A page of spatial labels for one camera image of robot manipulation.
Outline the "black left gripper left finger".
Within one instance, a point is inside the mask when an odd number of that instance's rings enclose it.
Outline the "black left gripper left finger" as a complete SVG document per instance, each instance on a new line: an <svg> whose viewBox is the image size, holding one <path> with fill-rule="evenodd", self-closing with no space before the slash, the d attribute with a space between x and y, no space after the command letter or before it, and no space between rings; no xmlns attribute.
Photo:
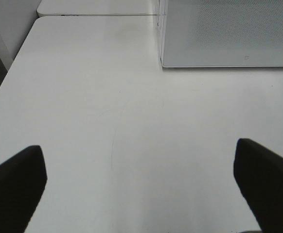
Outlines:
<svg viewBox="0 0 283 233"><path fill-rule="evenodd" d="M45 190L40 146L28 146L0 164L0 233L25 232Z"/></svg>

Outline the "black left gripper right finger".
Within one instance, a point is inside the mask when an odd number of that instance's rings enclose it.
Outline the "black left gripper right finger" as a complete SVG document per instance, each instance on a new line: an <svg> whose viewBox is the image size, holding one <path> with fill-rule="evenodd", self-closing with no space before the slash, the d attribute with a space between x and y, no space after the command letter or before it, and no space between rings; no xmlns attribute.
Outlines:
<svg viewBox="0 0 283 233"><path fill-rule="evenodd" d="M233 176L264 233L283 233L283 157L248 139L236 144Z"/></svg>

